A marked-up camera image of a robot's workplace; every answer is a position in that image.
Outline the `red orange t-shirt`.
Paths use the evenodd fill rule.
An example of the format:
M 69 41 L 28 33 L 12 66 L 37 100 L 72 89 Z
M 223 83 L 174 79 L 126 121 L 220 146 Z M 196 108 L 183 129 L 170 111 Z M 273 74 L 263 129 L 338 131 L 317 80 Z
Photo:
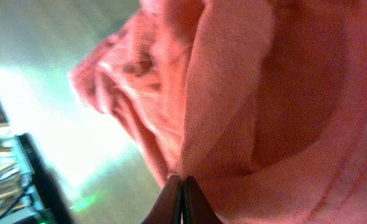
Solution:
M 70 81 L 222 223 L 367 223 L 367 1 L 142 1 Z

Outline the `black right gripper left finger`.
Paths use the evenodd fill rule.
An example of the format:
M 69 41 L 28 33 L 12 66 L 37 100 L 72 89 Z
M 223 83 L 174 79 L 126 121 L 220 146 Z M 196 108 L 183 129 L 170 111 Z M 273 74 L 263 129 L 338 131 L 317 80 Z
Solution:
M 180 177 L 171 175 L 159 197 L 141 224 L 179 224 L 181 223 Z

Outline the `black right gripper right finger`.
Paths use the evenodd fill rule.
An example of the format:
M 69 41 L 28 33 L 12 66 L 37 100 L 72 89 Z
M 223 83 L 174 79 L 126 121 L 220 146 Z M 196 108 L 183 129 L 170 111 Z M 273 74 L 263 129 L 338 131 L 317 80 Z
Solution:
M 182 196 L 183 224 L 222 224 L 193 176 L 183 182 Z

